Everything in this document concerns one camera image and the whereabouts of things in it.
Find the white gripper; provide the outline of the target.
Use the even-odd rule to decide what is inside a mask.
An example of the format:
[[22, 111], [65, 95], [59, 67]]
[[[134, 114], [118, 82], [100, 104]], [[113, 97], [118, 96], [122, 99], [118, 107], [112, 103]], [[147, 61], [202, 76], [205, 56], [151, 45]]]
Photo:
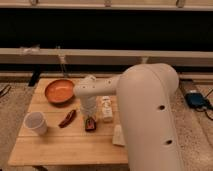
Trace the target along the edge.
[[96, 112], [97, 112], [97, 102], [95, 97], [88, 97], [88, 98], [82, 98], [80, 100], [81, 102], [81, 113], [82, 119], [85, 122], [87, 119], [87, 116], [92, 116], [92, 118], [97, 121]]

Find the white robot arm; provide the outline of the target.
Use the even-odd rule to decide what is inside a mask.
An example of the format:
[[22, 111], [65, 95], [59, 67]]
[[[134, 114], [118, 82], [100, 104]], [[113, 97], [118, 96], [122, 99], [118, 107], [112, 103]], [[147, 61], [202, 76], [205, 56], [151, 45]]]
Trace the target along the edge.
[[184, 171], [170, 97], [179, 86], [168, 64], [139, 64], [102, 81], [85, 78], [74, 87], [81, 108], [94, 96], [117, 97], [130, 171]]

